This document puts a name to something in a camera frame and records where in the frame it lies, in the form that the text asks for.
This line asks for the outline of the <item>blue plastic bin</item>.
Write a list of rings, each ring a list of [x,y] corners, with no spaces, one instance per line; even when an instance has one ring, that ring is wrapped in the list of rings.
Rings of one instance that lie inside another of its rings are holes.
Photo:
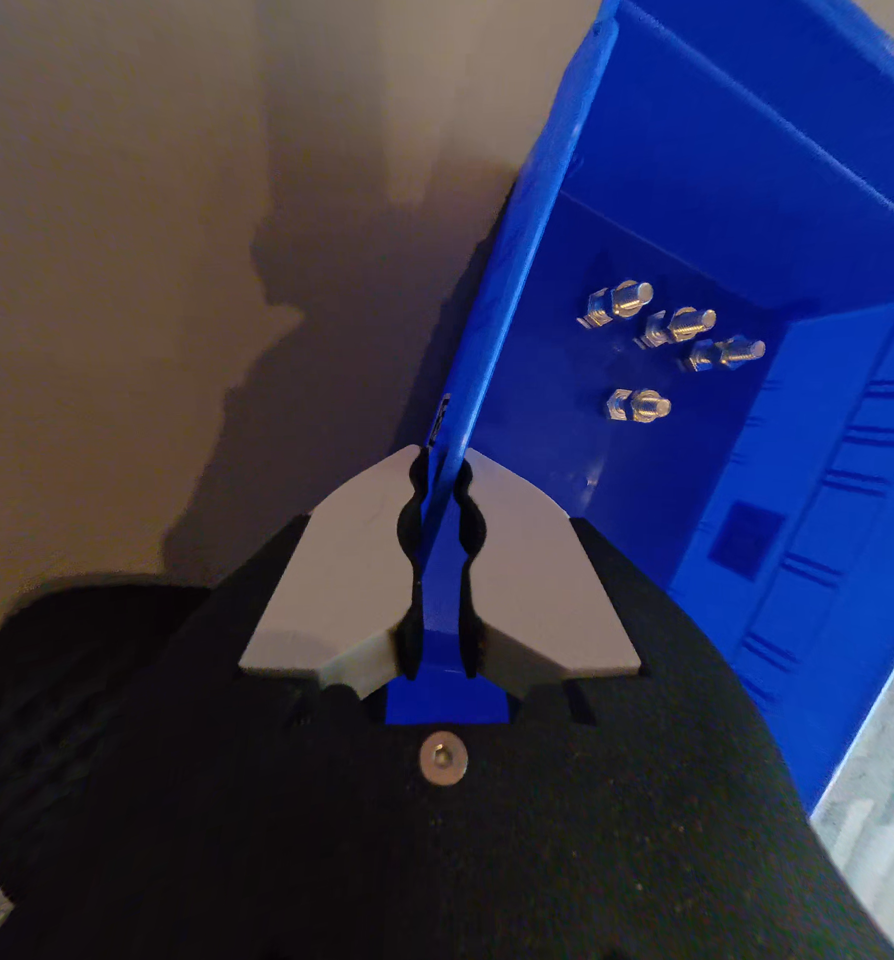
[[[429,627],[472,448],[693,618],[814,813],[894,675],[894,39],[858,2],[601,2],[498,227],[434,376]],[[577,322],[629,279],[636,316]],[[715,325],[634,345],[688,306]],[[736,335],[765,356],[679,366]],[[670,413],[612,421],[617,389]]]

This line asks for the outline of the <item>steel hex bolt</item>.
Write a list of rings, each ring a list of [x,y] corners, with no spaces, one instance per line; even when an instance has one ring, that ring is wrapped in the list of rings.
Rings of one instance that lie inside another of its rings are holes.
[[[653,287],[650,283],[645,281],[637,282],[628,279],[616,286],[608,288],[614,288],[616,291],[614,294],[616,313],[622,317],[618,318],[617,321],[629,320],[633,318],[645,306],[647,306],[653,298]],[[585,312],[577,318],[577,322],[586,330],[591,330],[591,328],[589,328],[585,322],[585,313],[586,309]]]
[[[650,424],[669,415],[671,410],[670,400],[660,395],[656,390],[641,389],[634,391],[633,407],[636,412],[634,423]]]
[[[741,335],[736,335],[725,340],[714,341],[720,344],[721,356],[720,363],[710,371],[732,371],[745,364],[762,359],[765,356],[765,342],[762,340],[751,340]],[[682,370],[688,373],[695,373],[689,369],[686,358],[693,345],[682,354],[678,364]]]
[[[691,341],[700,333],[709,331],[717,321],[717,312],[712,308],[695,309],[688,306],[681,307],[670,314],[668,311],[666,312],[669,320],[669,330],[676,339],[675,345]],[[633,338],[633,343],[638,349],[645,351],[648,348],[645,349],[642,343],[644,328],[645,322],[639,334]]]

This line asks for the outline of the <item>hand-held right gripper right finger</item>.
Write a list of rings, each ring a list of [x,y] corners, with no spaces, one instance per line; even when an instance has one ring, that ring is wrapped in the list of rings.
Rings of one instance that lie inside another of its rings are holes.
[[[537,687],[636,676],[641,659],[568,514],[468,448],[455,481],[464,669],[525,700]]]

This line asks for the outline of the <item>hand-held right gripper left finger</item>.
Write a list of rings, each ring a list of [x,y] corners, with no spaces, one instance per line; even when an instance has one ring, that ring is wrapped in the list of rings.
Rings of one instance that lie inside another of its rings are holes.
[[[239,660],[264,678],[343,686],[364,700],[415,679],[424,649],[417,552],[427,450],[408,445],[357,474],[307,526]]]

